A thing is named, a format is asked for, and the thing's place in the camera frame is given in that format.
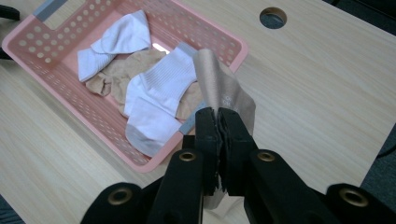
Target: dark floor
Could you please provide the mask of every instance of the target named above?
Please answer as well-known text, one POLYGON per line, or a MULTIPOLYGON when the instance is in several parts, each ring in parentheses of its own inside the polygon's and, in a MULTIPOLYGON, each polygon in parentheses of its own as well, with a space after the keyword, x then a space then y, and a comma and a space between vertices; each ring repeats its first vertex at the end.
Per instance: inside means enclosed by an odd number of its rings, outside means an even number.
MULTIPOLYGON (((396 35, 396 20, 387 17, 371 8, 364 6, 354 0, 341 0, 336 7, 361 18, 364 21, 392 34, 396 35)), ((361 187, 372 193, 382 203, 387 205, 396 213, 396 128, 389 135, 379 155, 389 152, 385 157, 375 160, 361 187)), ((0 224, 23 223, 18 215, 12 210, 7 202, 0 196, 0 224)))

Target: wooden table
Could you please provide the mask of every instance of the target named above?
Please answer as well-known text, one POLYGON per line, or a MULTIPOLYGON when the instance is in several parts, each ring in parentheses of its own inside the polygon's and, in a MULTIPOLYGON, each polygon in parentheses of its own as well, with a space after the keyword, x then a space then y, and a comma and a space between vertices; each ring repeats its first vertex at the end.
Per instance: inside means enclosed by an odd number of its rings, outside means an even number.
MULTIPOLYGON (((43 0, 0 0, 24 18, 43 0)), ((257 104, 254 138, 308 186, 359 185, 396 121, 396 38, 320 0, 181 0, 247 41, 237 71, 257 104), (268 7, 284 27, 263 27, 268 7)), ((17 22, 0 20, 1 38, 17 22)), ((11 61, 0 62, 0 193, 27 223, 78 223, 101 190, 139 174, 11 61)), ((247 223, 243 205, 204 223, 247 223)))

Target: basket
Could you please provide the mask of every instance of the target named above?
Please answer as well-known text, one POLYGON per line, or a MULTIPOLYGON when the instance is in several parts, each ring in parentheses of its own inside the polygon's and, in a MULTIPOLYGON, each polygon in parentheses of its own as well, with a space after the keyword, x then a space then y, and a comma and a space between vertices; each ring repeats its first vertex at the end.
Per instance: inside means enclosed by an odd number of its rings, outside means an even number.
POLYGON ((140 153, 125 137, 127 119, 115 101, 90 93, 78 81, 78 50, 88 48, 123 15, 143 9, 152 43, 165 49, 175 48, 180 41, 196 49, 212 49, 232 71, 248 54, 242 40, 177 1, 86 0, 56 29, 50 29, 44 21, 64 2, 45 2, 5 38, 3 49, 137 172, 157 167, 184 133, 176 132, 153 158, 140 153))

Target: white sock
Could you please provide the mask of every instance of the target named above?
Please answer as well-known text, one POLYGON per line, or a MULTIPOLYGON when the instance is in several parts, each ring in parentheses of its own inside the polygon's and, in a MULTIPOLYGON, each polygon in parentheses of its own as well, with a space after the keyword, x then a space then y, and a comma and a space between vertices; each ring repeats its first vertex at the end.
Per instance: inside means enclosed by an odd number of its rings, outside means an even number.
POLYGON ((181 126, 175 118, 156 105, 138 98, 139 110, 131 113, 126 138, 145 155, 153 157, 181 126))
POLYGON ((105 68, 115 54, 97 53, 93 49, 84 49, 78 52, 78 79, 85 82, 105 68))
POLYGON ((135 101, 140 97, 174 118, 180 98, 196 80, 192 60, 195 52, 191 46, 180 43, 146 73, 134 77, 128 84, 124 114, 130 116, 139 110, 141 106, 135 101))
POLYGON ((149 24, 143 10, 114 22, 91 47, 98 53, 132 53, 151 47, 149 24))
POLYGON ((151 46, 149 24, 143 10, 114 22, 89 49, 78 52, 78 79, 84 82, 104 69, 116 54, 133 53, 151 46))

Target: fabric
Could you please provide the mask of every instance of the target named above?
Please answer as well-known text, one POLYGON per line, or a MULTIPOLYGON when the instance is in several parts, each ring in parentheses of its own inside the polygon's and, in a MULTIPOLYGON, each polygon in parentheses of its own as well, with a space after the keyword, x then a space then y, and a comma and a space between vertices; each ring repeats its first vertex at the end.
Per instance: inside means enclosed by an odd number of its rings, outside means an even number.
POLYGON ((143 10, 127 14, 114 22, 91 47, 97 53, 132 53, 149 49, 149 23, 143 10))
POLYGON ((182 95, 196 80, 192 61, 195 52, 180 43, 147 72, 134 77, 127 87, 124 114, 130 116, 139 110, 135 101, 144 98, 174 118, 182 95))
POLYGON ((219 63, 210 49, 199 50, 193 60, 206 104, 215 110, 216 115, 220 107, 237 112, 250 135, 253 135, 256 104, 242 90, 231 70, 223 63, 219 63))
POLYGON ((203 99, 198 82, 193 82, 180 99, 176 118, 182 120, 187 119, 203 99))
POLYGON ((93 49, 78 51, 78 80, 85 82, 106 67, 115 54, 97 53, 93 49))
POLYGON ((125 135, 136 149, 153 157, 177 132, 181 123, 143 98, 137 98, 136 103, 139 110, 131 113, 125 135))
POLYGON ((195 49, 180 43, 147 72, 131 79, 124 114, 126 137, 137 150, 153 157, 181 126, 175 119, 180 99, 196 80, 195 49))
POLYGON ((115 59, 85 85, 89 91, 102 96, 111 93, 123 115, 128 83, 133 77, 149 70, 165 55, 165 52, 148 49, 133 53, 125 60, 115 59))
POLYGON ((78 79, 85 82, 105 68, 117 54, 149 49, 149 24, 143 10, 114 22, 88 49, 78 52, 78 79))

